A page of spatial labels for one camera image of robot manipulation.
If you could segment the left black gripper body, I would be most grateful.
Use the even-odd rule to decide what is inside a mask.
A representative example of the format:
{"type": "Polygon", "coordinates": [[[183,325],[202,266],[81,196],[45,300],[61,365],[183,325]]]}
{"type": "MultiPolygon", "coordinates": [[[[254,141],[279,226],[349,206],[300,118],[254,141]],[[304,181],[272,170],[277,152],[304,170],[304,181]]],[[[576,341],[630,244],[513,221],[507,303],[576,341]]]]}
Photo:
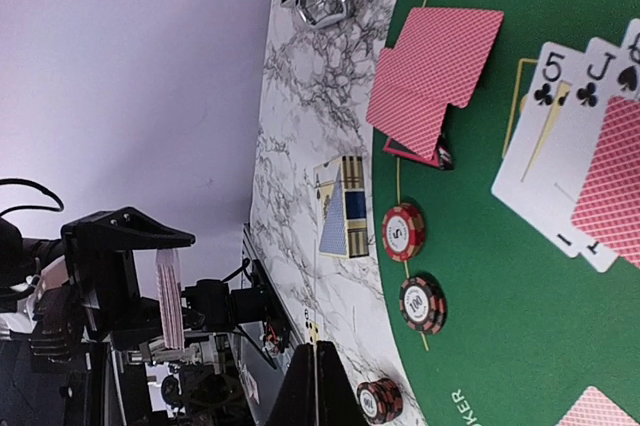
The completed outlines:
{"type": "Polygon", "coordinates": [[[141,298],[129,215],[89,215],[61,227],[71,284],[92,331],[111,331],[141,298]]]}

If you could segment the red playing card deck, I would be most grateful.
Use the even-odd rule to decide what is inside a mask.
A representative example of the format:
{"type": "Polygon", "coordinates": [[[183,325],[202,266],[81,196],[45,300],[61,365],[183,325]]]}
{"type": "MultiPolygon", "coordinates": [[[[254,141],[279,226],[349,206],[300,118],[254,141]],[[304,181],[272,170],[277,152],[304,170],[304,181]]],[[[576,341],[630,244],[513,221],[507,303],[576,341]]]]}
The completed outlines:
{"type": "Polygon", "coordinates": [[[181,302],[181,266],[176,249],[156,251],[156,279],[165,347],[184,349],[184,322],[181,302]]]}

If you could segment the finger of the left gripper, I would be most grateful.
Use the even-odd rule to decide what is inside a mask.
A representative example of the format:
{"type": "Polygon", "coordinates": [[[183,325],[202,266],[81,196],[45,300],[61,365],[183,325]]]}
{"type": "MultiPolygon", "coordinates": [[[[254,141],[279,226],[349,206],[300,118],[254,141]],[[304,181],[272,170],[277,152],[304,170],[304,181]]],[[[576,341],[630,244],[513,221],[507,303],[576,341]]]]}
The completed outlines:
{"type": "Polygon", "coordinates": [[[98,211],[61,228],[67,248],[77,251],[157,250],[191,247],[196,237],[154,220],[133,207],[98,211]]]}
{"type": "Polygon", "coordinates": [[[203,333],[235,329],[230,307],[230,290],[221,280],[203,279],[181,292],[186,305],[169,313],[162,322],[161,303],[141,297],[116,320],[111,333],[113,346],[139,346],[162,338],[169,346],[185,341],[186,330],[203,333]]]}

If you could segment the dealt card bottom seat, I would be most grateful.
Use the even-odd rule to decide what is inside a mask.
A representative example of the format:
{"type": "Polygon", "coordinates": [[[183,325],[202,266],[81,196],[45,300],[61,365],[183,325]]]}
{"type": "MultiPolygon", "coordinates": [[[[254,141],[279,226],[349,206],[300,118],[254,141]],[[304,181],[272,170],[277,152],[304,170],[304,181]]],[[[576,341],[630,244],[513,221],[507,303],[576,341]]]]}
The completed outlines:
{"type": "Polygon", "coordinates": [[[588,386],[557,426],[638,426],[639,422],[595,386],[588,386]]]}

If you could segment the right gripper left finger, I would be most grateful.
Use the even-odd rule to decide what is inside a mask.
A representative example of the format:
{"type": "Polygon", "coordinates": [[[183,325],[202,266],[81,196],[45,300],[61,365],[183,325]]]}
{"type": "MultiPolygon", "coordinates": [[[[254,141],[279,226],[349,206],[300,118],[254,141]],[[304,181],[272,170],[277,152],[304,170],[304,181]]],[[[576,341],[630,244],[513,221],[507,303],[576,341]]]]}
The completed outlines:
{"type": "Polygon", "coordinates": [[[296,347],[266,426],[310,426],[315,423],[314,352],[296,347]]]}

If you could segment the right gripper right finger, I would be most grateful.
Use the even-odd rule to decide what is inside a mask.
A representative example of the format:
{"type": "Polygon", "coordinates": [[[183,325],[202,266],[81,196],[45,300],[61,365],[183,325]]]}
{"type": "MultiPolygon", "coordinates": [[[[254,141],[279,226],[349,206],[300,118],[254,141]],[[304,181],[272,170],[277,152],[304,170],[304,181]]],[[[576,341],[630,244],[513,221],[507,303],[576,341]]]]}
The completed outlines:
{"type": "Polygon", "coordinates": [[[335,345],[316,343],[317,414],[322,426],[367,426],[335,345]]]}

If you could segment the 5 chip stack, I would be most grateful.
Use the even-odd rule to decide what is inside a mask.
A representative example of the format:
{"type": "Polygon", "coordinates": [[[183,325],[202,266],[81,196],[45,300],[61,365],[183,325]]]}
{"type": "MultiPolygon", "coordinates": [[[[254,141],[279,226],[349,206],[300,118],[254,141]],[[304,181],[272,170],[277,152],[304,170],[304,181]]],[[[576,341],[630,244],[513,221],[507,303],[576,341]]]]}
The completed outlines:
{"type": "Polygon", "coordinates": [[[392,260],[404,262],[415,257],[426,241],[426,225],[419,208],[409,202],[390,208],[383,217],[382,239],[392,260]]]}

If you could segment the black red 100 chip stack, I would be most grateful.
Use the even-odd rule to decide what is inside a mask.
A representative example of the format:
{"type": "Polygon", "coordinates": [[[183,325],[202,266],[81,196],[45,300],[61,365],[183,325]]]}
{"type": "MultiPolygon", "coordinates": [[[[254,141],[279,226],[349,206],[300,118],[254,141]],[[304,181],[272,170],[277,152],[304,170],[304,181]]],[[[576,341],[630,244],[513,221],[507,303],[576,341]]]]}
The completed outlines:
{"type": "Polygon", "coordinates": [[[390,378],[362,382],[356,389],[361,412],[370,424],[380,425],[397,419],[403,412],[403,398],[390,378]]]}

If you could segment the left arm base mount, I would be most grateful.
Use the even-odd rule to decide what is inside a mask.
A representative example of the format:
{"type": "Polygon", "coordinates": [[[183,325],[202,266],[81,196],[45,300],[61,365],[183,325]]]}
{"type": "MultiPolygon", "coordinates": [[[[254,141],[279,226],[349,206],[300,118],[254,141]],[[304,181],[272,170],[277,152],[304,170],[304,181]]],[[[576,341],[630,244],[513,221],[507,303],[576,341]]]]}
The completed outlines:
{"type": "Polygon", "coordinates": [[[230,291],[231,315],[237,328],[258,323],[261,350],[271,357],[283,355],[290,345],[291,326],[284,307],[268,281],[262,263],[245,257],[228,280],[243,280],[230,291]]]}

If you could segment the dealt card seat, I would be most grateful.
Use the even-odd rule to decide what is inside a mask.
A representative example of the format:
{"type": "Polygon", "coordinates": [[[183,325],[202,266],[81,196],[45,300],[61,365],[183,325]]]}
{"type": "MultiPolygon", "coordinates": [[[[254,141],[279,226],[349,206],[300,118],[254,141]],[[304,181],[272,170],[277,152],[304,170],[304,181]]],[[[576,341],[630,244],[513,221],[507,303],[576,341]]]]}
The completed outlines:
{"type": "Polygon", "coordinates": [[[639,422],[595,386],[588,386],[557,426],[638,426],[639,422]]]}
{"type": "Polygon", "coordinates": [[[391,83],[391,48],[380,52],[366,121],[416,155],[430,159],[436,150],[447,104],[391,83]]]}

